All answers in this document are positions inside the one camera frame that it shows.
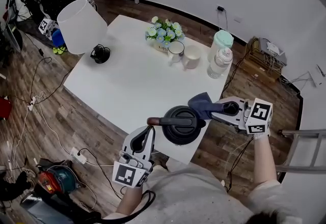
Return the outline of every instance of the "white mug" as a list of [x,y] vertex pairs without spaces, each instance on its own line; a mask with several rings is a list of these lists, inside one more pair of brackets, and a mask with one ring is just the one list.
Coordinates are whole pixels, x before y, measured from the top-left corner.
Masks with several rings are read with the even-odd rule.
[[184,50],[183,58],[182,58],[182,64],[183,69],[194,69],[198,66],[199,60],[201,56],[201,51],[196,46],[187,46]]
[[183,56],[184,44],[180,41],[172,41],[168,47],[169,66],[179,62]]

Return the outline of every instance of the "white shirt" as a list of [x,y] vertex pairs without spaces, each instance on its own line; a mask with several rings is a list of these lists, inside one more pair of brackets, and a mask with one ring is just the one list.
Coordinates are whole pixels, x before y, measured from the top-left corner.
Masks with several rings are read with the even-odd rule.
[[[256,213],[275,210],[282,223],[302,223],[287,201],[282,185],[276,180],[256,187],[248,196],[249,203],[245,206],[229,196],[210,171],[194,164],[174,170],[170,173],[155,170],[149,175],[143,190],[154,191],[156,199],[129,224],[242,224]],[[143,204],[142,202],[135,211],[141,209]],[[106,219],[121,217],[124,215],[113,213]]]
[[18,22],[26,20],[31,17],[28,8],[25,6],[23,2],[21,2],[21,0],[15,0],[15,3],[16,3],[17,13],[18,13],[17,16]]

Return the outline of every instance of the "flower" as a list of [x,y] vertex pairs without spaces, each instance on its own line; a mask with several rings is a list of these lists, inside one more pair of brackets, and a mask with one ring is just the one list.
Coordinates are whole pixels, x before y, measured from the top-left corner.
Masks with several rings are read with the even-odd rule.
[[164,47],[169,47],[170,46],[170,41],[165,40],[165,41],[163,41],[162,44],[163,44]]
[[183,40],[184,39],[184,33],[181,34],[181,36],[179,37],[179,40]]
[[182,35],[182,29],[175,30],[175,34],[177,35],[177,37],[180,37]]
[[165,24],[166,24],[167,26],[171,26],[171,25],[172,25],[171,22],[170,22],[168,19],[165,20]]
[[177,22],[173,23],[172,27],[173,27],[175,30],[180,30],[180,29],[181,29],[180,24],[177,23]]
[[157,31],[157,33],[160,35],[160,36],[165,36],[167,34],[167,32],[164,30],[164,29],[159,29]]
[[156,28],[154,28],[154,27],[149,27],[149,28],[147,29],[147,32],[148,32],[148,34],[149,34],[151,37],[153,37],[153,36],[156,35]]
[[175,38],[175,33],[172,30],[168,31],[168,37],[170,37],[171,39]]
[[158,42],[162,43],[162,42],[164,41],[164,36],[160,36],[160,35],[158,35],[157,38],[156,38],[156,40],[157,40]]
[[152,23],[157,23],[157,21],[158,21],[158,17],[157,16],[152,17]]

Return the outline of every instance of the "white lampshade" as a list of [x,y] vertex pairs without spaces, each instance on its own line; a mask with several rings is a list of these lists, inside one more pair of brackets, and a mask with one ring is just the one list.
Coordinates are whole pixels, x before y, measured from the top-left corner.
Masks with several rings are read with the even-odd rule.
[[86,0],[77,0],[58,15],[58,24],[68,51],[91,52],[106,35],[107,24]]

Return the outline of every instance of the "metal ladder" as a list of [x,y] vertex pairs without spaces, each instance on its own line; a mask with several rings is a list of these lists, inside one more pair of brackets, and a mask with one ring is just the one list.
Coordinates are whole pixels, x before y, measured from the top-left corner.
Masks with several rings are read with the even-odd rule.
[[[326,138],[326,129],[300,131],[280,130],[279,134],[283,135],[285,138],[293,137],[293,143],[291,145],[289,154],[285,162],[282,165],[276,165],[277,172],[326,174],[326,166],[315,166],[318,152],[320,149],[321,140],[323,138]],[[315,152],[312,156],[312,160],[309,166],[290,165],[300,138],[317,139]]]

